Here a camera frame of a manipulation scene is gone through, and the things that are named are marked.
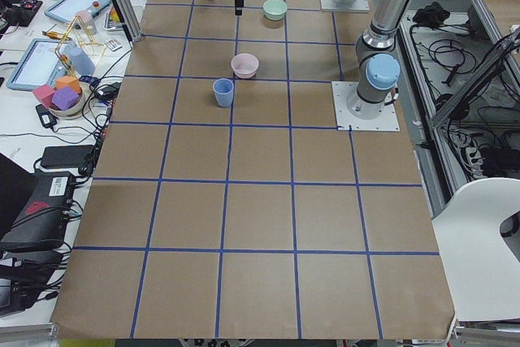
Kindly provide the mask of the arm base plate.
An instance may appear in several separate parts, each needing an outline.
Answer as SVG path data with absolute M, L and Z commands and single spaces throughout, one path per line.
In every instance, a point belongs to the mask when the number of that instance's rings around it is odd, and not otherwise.
M 348 13 L 368 13 L 368 0 L 320 0 L 323 11 L 338 11 Z
M 395 105 L 367 103 L 358 96 L 358 82 L 332 81 L 336 128 L 341 131 L 399 132 Z

